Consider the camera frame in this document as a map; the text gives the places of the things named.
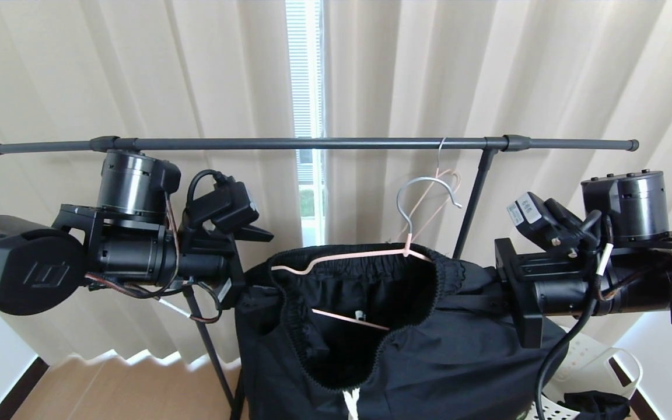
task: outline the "dark baseboard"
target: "dark baseboard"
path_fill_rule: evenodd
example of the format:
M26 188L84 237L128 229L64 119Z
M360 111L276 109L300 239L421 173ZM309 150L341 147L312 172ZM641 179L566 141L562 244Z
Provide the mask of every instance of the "dark baseboard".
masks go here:
M0 404L0 420L9 420L24 403L30 391L35 388L41 377L48 370L48 365L38 357L14 384L5 399Z
M611 359L608 361L608 364L613 368L616 376L618 377L618 380L621 381L621 385L627 385L627 383L632 381L629 379L629 376L626 374L626 372L624 372L624 370L621 368L621 365L616 362L616 360ZM658 415L655 413L655 410L653 410L653 407L651 407L647 401L648 400L645 399L645 396L642 395L639 389L637 389L629 403L639 420L660 420Z

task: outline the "hanger hook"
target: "hanger hook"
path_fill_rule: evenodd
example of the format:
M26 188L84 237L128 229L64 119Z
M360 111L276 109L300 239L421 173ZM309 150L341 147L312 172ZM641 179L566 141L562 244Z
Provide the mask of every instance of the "hanger hook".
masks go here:
M403 194L403 190L406 189L406 187L410 186L411 184L418 183L419 181L432 181L433 183L438 183L445 187L447 193L450 194L450 202L453 203L453 205L455 205L457 208L463 208L463 205L456 201L456 195L453 193L453 189L450 188L450 186L442 179L434 178L432 176L420 176L418 178L411 179L411 181L408 183L403 184L403 186L399 188L398 194L395 195L395 205L398 207L398 212L408 224L408 234L411 236L414 234L414 224L411 223L411 218L408 217L407 213L403 211L403 207L401 207L401 195Z
M440 173L440 153L442 152L442 145L445 144L447 137L444 136L440 141L440 146L437 147L437 171L435 173Z

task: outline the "beige curtain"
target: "beige curtain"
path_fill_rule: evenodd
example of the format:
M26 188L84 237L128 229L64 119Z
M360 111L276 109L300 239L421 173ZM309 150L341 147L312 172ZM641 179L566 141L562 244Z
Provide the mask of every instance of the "beige curtain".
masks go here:
M293 135L285 2L186 0L0 2L0 143ZM176 215L195 172L244 181L270 244L240 244L246 268L301 243L293 151L150 152L183 171ZM0 157L0 214L49 225L62 202L93 205L102 155ZM203 185L210 188L211 182ZM202 311L211 300L197 292ZM182 297L170 298L187 308ZM210 327L237 357L233 314ZM5 320L46 362L115 349L186 361L204 353L193 322L155 302L79 290L52 311Z
M327 135L640 140L631 153L499 154L465 260L493 265L497 237L533 252L507 204L534 191L581 214L579 182L606 173L664 170L672 227L672 2L325 0L324 10ZM395 194L408 179L432 175L436 155L329 152L328 241L395 240ZM463 203L479 157L440 155L441 168L463 177ZM407 205L423 191L413 187ZM444 200L435 191L414 217L419 226ZM452 253L463 216L446 209L418 242ZM600 317L587 332L611 344L637 317Z

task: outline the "window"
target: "window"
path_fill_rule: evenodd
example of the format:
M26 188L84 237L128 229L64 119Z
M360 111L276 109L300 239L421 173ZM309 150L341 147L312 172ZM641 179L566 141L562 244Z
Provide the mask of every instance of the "window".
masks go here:
M323 136L323 64L320 51L320 2L287 0L292 103L295 136ZM325 243L325 181L323 154L317 150L297 151L297 179L302 217L302 242L307 246Z

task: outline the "black garment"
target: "black garment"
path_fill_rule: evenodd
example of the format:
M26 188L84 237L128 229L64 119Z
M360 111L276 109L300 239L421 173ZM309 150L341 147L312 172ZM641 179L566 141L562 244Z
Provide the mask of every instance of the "black garment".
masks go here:
M577 420L624 420L631 411L626 398L599 391L565 394L563 406L579 411Z
M530 408L538 368L564 332L546 320L542 348L523 349L507 317L453 302L492 284L493 271L421 246L412 249L432 262L384 255L321 262L304 276L271 271L400 246L291 250L246 273L235 322L251 420L347 420L341 391L357 387L360 420L511 420ZM390 332L312 308L363 311Z

